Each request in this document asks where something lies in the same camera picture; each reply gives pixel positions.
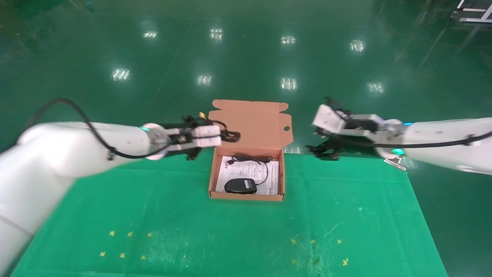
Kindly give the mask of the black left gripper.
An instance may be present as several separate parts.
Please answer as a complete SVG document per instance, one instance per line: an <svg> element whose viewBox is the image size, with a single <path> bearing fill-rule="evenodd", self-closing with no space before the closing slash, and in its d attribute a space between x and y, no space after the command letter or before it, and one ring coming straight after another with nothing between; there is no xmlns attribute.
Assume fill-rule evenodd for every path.
<svg viewBox="0 0 492 277"><path fill-rule="evenodd" d="M220 139L223 142L232 142L231 133L229 131L221 131L220 136L221 136ZM187 150L186 151L186 160L188 160L188 161L196 160L196 158L201 153L201 151L202 151L202 148L200 148L200 147Z"/></svg>

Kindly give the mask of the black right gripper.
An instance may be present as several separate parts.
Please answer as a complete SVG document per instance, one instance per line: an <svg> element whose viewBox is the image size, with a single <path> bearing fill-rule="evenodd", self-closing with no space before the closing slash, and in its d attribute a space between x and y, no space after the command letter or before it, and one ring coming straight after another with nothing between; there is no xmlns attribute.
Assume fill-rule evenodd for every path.
<svg viewBox="0 0 492 277"><path fill-rule="evenodd" d="M337 138L333 138L331 134L321 135L324 142L318 145L306 145L308 151L315 152L315 156L321 160L339 160L339 154L348 152L348 148Z"/></svg>

